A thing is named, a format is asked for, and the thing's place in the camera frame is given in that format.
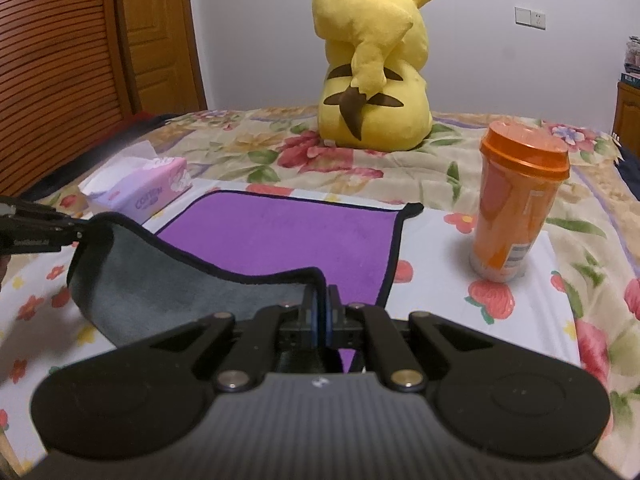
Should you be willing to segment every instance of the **plush toy body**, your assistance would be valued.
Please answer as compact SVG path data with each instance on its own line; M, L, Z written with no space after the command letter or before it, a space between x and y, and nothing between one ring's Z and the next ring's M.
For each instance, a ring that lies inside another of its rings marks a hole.
M418 72L429 41L419 8L430 0L313 0L329 62L318 109L320 136L339 146L409 150L431 131Z

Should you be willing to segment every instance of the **white wall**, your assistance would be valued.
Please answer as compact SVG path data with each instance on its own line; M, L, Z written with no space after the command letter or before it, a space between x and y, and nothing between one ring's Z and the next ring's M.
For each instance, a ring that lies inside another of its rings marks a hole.
M192 0L209 108L315 103L326 69L311 0ZM514 7L546 13L546 31ZM433 110L542 117L610 131L640 0L433 0Z

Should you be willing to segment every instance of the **dark blue fabric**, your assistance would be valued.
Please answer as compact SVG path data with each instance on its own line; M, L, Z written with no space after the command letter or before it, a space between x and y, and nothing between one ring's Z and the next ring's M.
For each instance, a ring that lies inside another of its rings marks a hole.
M624 146L620 146L620 154L625 160L620 160L617 164L618 172L631 193L640 200L640 158Z
M105 161L111 155L119 152L137 138L156 128L164 126L169 119L174 117L178 117L178 114L165 114L135 122L129 128L126 128L122 132L105 140L100 145L90 149L88 152L76 157L68 164L53 171L53 173L48 174L45 178L22 193L20 198L34 202L57 192L60 188L66 186L97 164Z

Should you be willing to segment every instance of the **door frame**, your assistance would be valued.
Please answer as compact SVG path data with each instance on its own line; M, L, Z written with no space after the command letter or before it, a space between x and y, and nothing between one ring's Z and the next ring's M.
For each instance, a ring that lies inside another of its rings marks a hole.
M124 75L127 89L129 92L129 100L133 113L141 112L142 105L138 95L138 87L136 85L136 74L133 70L131 61L131 52L129 49L129 40L127 39L127 23L124 17L124 0L114 0L116 23L118 25L118 45L120 49L120 57L124 68ZM196 46L196 35L193 29L193 16L191 15L191 0L182 0L182 15L184 21L185 33L187 36L187 48L189 51L189 60L191 63L191 73L193 74L193 82L198 99L200 110L207 109L207 99L204 93L204 85L202 83L202 73L200 72L200 61L198 59L198 48Z

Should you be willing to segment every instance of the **cup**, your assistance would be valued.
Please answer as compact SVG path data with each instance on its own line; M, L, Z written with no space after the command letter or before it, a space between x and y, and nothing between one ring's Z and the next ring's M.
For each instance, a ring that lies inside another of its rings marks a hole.
M470 262L483 278L504 283L518 274L569 177L568 150L539 128L495 121L480 152L480 211Z

